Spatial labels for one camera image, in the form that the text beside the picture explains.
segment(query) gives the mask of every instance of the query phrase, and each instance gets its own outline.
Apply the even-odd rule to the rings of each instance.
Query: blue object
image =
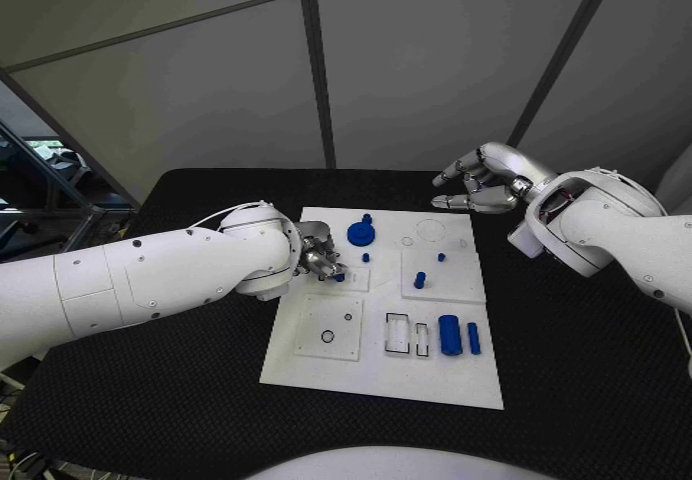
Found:
[[[461,333],[458,332],[458,318],[456,315],[440,317],[440,347],[445,355],[461,355]]]
[[[480,355],[479,326],[469,324],[469,343],[471,344],[471,353]]]
[[[414,287],[419,290],[424,285],[425,285],[425,273],[418,272],[418,274],[415,275]]]
[[[372,228],[372,217],[366,213],[363,220],[349,227],[346,238],[356,247],[365,247],[375,240],[375,228]]]

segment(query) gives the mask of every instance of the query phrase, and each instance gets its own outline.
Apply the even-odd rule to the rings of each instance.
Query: blue shape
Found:
[[[415,275],[414,287],[419,290],[425,285],[425,272],[418,272]]]
[[[440,322],[440,347],[444,355],[461,355],[461,333],[458,332],[458,318],[456,315],[443,315]]]
[[[375,240],[375,228],[372,228],[369,213],[363,215],[363,220],[349,227],[346,238],[356,247],[365,247]]]
[[[479,326],[471,322],[469,328],[469,343],[471,344],[471,353],[480,355]]]

